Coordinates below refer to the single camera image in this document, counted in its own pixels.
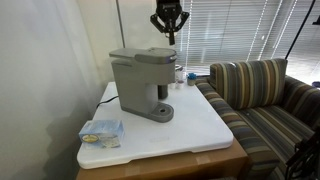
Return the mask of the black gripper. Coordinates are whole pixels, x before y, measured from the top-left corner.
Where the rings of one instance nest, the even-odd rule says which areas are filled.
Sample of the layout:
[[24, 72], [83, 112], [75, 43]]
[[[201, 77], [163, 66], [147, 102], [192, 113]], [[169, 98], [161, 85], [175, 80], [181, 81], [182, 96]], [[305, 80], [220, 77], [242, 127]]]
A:
[[175, 45], [175, 32], [183, 27], [189, 13], [182, 10], [180, 0], [156, 0], [156, 5], [156, 12], [150, 16], [150, 22], [161, 33], [169, 33], [169, 45]]

